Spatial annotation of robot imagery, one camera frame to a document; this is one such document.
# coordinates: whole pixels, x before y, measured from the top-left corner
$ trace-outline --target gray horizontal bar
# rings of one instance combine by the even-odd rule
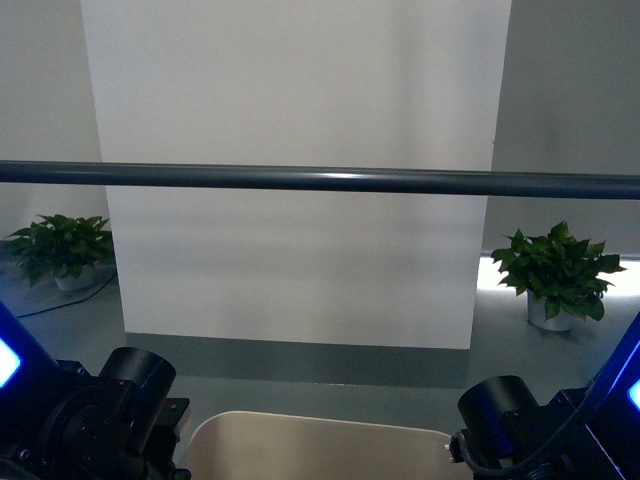
[[[640,200],[640,176],[0,160],[0,182]]]

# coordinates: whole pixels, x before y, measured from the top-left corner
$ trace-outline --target beige bin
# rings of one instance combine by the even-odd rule
[[[194,480],[470,480],[433,430],[253,412],[210,418],[178,462]]]

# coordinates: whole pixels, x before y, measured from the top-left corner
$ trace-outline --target white backdrop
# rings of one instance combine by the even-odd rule
[[[83,1],[103,161],[489,170],[509,9]],[[486,198],[107,194],[128,332],[469,347]]]

